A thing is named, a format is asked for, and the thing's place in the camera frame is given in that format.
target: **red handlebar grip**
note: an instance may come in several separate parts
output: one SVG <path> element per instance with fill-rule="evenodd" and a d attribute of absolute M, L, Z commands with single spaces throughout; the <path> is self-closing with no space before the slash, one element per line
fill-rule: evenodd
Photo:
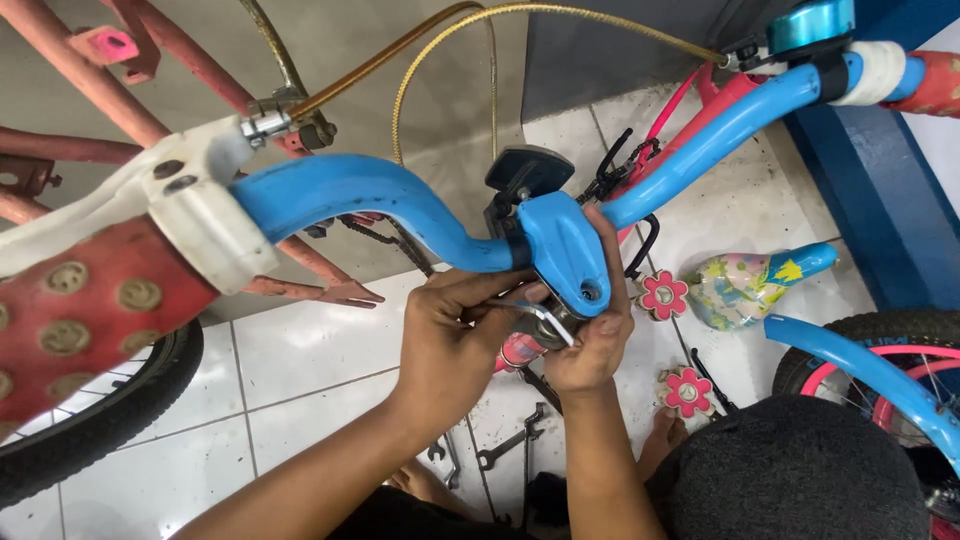
<path fill-rule="evenodd" d="M 0 441 L 219 294 L 148 216 L 0 280 Z"/>
<path fill-rule="evenodd" d="M 913 51 L 926 65 L 924 80 L 906 99 L 881 103 L 887 109 L 960 118 L 960 54 Z"/>

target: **blue wall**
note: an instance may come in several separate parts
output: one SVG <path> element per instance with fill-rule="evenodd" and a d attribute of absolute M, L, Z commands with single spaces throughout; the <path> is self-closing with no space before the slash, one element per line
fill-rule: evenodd
<path fill-rule="evenodd" d="M 913 50 L 960 18 L 960 1 L 858 0 L 856 14 L 856 39 Z M 901 115 L 818 106 L 784 122 L 877 308 L 960 309 L 960 221 Z"/>

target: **bicycle tire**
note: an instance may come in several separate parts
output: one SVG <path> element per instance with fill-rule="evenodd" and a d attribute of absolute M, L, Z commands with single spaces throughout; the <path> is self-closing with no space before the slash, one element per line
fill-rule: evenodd
<path fill-rule="evenodd" d="M 868 347 L 903 344 L 960 349 L 958 310 L 929 307 L 892 309 L 854 315 L 824 325 L 824 328 Z M 790 348 L 777 366 L 772 393 L 799 394 L 821 363 L 822 360 L 806 351 Z"/>
<path fill-rule="evenodd" d="M 0 508 L 79 473 L 150 426 L 186 389 L 203 356 L 204 333 L 194 319 L 158 339 L 143 367 L 116 392 L 0 447 Z"/>

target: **person's right hand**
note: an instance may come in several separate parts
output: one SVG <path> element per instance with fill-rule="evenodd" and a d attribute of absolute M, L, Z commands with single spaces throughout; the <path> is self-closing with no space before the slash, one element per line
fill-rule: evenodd
<path fill-rule="evenodd" d="M 546 378 L 561 398 L 564 394 L 589 393 L 610 383 L 623 359 L 627 338 L 634 331 L 616 228 L 596 207 L 584 209 L 584 215 L 600 234 L 607 258 L 610 307 L 580 328 L 572 347 L 545 356 Z"/>

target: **person's left hand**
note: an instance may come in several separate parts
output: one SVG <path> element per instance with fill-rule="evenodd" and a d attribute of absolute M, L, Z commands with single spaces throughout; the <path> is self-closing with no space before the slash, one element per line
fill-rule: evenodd
<path fill-rule="evenodd" d="M 407 298 L 400 374 L 389 406 L 412 418 L 431 441 L 476 405 L 493 375 L 494 358 L 519 312 L 471 309 L 498 294 L 540 302 L 549 294 L 528 272 L 434 274 Z"/>

